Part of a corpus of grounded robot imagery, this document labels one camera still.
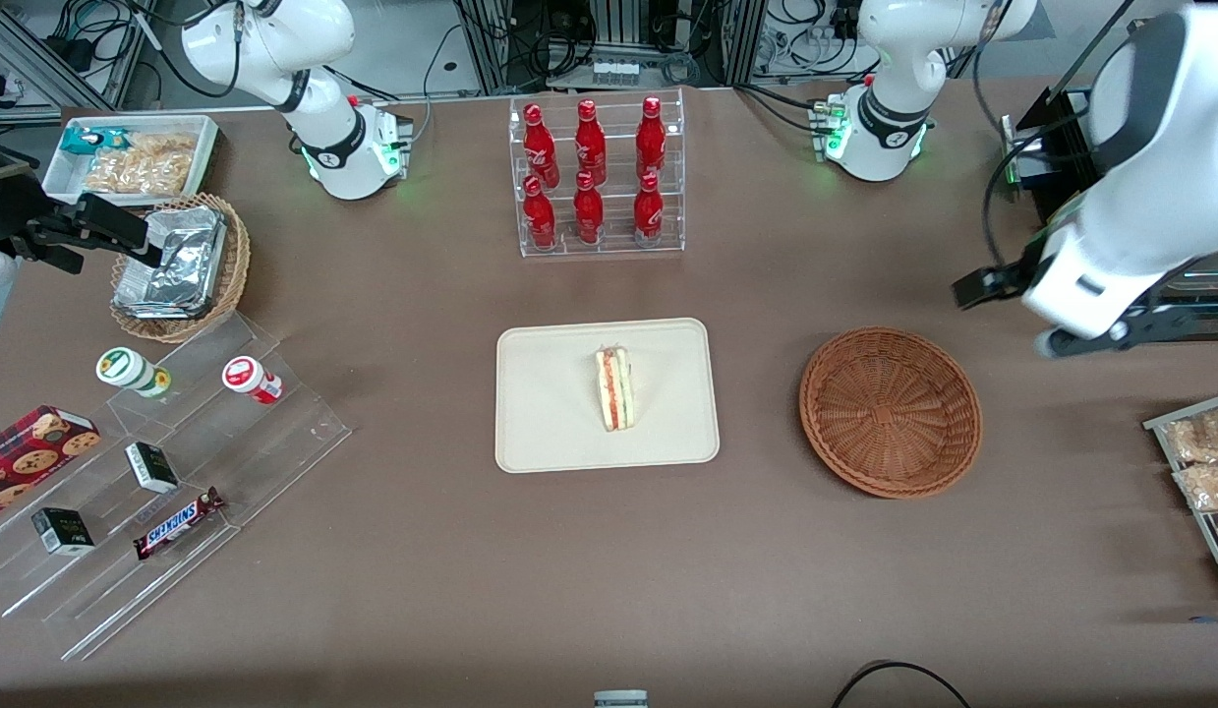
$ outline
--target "red cookie box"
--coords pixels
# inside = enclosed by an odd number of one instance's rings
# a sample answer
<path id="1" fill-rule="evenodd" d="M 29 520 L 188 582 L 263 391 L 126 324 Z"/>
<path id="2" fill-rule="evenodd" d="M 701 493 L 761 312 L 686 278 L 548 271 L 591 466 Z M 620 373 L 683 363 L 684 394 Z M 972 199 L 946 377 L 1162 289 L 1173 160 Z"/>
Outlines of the red cookie box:
<path id="1" fill-rule="evenodd" d="M 50 406 L 0 431 L 0 511 L 100 440 L 93 420 Z"/>

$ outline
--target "coca-cola bottle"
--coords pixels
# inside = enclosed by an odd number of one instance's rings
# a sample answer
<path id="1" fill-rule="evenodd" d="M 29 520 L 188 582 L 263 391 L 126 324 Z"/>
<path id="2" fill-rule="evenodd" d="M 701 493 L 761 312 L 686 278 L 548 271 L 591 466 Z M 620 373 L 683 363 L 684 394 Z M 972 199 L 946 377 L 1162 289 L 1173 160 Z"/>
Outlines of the coca-cola bottle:
<path id="1" fill-rule="evenodd" d="M 555 189 L 560 184 L 560 169 L 555 166 L 552 130 L 543 124 L 543 112 L 537 105 L 529 104 L 523 115 L 526 116 L 526 162 L 531 172 L 543 180 L 543 186 Z"/>
<path id="2" fill-rule="evenodd" d="M 665 202 L 657 193 L 657 173 L 649 171 L 639 178 L 639 194 L 635 196 L 635 242 L 653 247 L 661 241 L 661 210 Z"/>
<path id="3" fill-rule="evenodd" d="M 661 100 L 654 95 L 644 99 L 644 119 L 635 134 L 635 171 L 643 179 L 649 171 L 660 173 L 665 166 L 665 126 L 661 124 Z"/>
<path id="4" fill-rule="evenodd" d="M 526 189 L 523 211 L 526 212 L 526 228 L 531 233 L 533 247 L 551 251 L 555 247 L 555 211 L 552 210 L 552 202 L 543 194 L 543 185 L 536 175 L 526 175 L 523 188 Z"/>
<path id="5" fill-rule="evenodd" d="M 604 199 L 596 191 L 596 179 L 590 171 L 579 173 L 579 193 L 574 194 L 574 214 L 579 221 L 579 238 L 594 246 L 604 238 Z"/>
<path id="6" fill-rule="evenodd" d="M 574 135 L 579 150 L 579 169 L 588 171 L 597 186 L 609 179 L 609 152 L 604 147 L 604 127 L 596 118 L 594 100 L 579 100 L 579 133 Z"/>

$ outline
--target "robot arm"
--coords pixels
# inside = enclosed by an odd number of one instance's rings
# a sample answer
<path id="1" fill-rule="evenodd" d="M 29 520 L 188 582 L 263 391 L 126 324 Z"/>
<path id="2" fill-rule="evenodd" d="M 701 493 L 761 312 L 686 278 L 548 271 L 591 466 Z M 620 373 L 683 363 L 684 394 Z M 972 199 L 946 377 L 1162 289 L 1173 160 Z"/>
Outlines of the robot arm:
<path id="1" fill-rule="evenodd" d="M 991 295 L 1022 295 L 1058 327 L 1037 341 L 1050 357 L 1192 333 L 1192 318 L 1153 292 L 1218 252 L 1218 6 L 1132 34 L 1099 72 L 1088 119 L 1106 174 L 1050 218 L 1012 266 L 1013 286 Z M 976 277 L 956 283 L 960 301 Z"/>
<path id="2" fill-rule="evenodd" d="M 1012 37 L 1035 9 L 1037 0 L 866 0 L 859 34 L 879 51 L 879 71 L 870 87 L 828 99 L 845 110 L 826 121 L 833 132 L 826 158 L 859 179 L 901 174 L 918 154 L 928 111 L 945 84 L 937 50 Z"/>
<path id="3" fill-rule="evenodd" d="M 214 84 L 266 100 L 303 143 L 312 177 L 339 199 L 361 199 L 406 174 L 395 116 L 356 106 L 322 63 L 351 52 L 356 27 L 342 0 L 236 0 L 181 29 L 195 68 Z"/>

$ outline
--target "clear acrylic shelf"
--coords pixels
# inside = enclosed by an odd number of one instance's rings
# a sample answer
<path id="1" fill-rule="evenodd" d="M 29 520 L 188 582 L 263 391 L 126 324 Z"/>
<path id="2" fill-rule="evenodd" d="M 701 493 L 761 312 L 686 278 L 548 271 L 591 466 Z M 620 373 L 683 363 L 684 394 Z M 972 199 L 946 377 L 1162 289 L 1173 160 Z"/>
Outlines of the clear acrylic shelf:
<path id="1" fill-rule="evenodd" d="M 281 377 L 276 403 L 223 389 L 219 372 L 236 355 Z M 93 654 L 351 435 L 285 364 L 276 340 L 239 313 L 160 364 L 172 372 L 167 394 L 114 395 L 91 416 L 102 442 L 0 517 L 1 613 L 41 619 L 62 659 Z M 124 455 L 135 440 L 163 448 L 181 481 L 177 492 L 138 486 Z M 227 507 L 138 561 L 133 539 L 212 486 Z M 46 553 L 30 523 L 40 507 L 79 512 L 96 547 L 79 557 Z"/>
<path id="2" fill-rule="evenodd" d="M 658 190 L 665 201 L 661 212 L 661 238 L 654 247 L 639 247 L 635 242 L 635 194 L 639 193 L 639 177 L 635 173 L 635 132 L 643 117 L 644 97 L 657 95 L 661 100 L 661 122 L 665 124 L 665 167 L 659 177 Z M 518 240 L 524 257 L 616 257 L 675 255 L 686 246 L 686 158 L 683 94 L 677 89 L 650 90 L 649 93 L 594 94 L 596 113 L 604 127 L 604 139 L 609 149 L 609 179 L 599 185 L 604 199 L 604 239 L 597 246 L 587 246 L 577 236 L 574 223 L 574 175 L 579 173 L 577 154 L 574 152 L 574 134 L 579 129 L 579 100 L 582 95 L 549 94 L 513 99 L 508 122 L 509 154 L 513 167 L 513 200 L 518 204 Z M 543 110 L 544 124 L 555 139 L 555 165 L 560 169 L 560 183 L 547 191 L 555 210 L 555 245 L 552 251 L 540 251 L 533 246 L 526 228 L 523 201 L 523 180 L 529 174 L 526 162 L 526 122 L 520 113 L 527 104 L 537 104 Z"/>

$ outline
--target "brown table surface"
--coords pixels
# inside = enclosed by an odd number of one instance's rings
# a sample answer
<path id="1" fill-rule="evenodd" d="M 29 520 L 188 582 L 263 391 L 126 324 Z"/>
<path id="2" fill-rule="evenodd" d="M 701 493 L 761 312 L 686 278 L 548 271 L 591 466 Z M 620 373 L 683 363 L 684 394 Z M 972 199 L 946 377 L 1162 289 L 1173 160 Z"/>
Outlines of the brown table surface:
<path id="1" fill-rule="evenodd" d="M 1022 111 L 1044 84 L 990 94 Z M 410 179 L 362 202 L 308 179 L 276 113 L 217 113 L 207 186 L 253 242 L 241 310 L 358 431 L 94 658 L 0 619 L 0 707 L 577 707 L 639 686 L 658 708 L 812 708 L 883 658 L 977 706 L 1218 706 L 1218 626 L 1185 623 L 1218 613 L 1218 569 L 1139 424 L 1218 395 L 1218 344 L 1047 362 L 1022 305 L 955 310 L 998 155 L 970 84 L 888 184 L 815 165 L 731 90 L 686 108 L 688 251 L 611 263 L 519 258 L 505 100 L 436 106 Z M 995 210 L 1017 252 L 1032 208 Z M 106 346 L 167 351 L 111 322 L 110 264 L 23 269 L 0 429 L 105 402 Z M 671 317 L 709 330 L 715 461 L 497 469 L 502 331 Z M 980 394 L 980 458 L 939 497 L 867 497 L 803 437 L 803 364 L 861 325 L 929 338 Z M 890 681 L 920 697 L 898 704 L 951 704 Z"/>

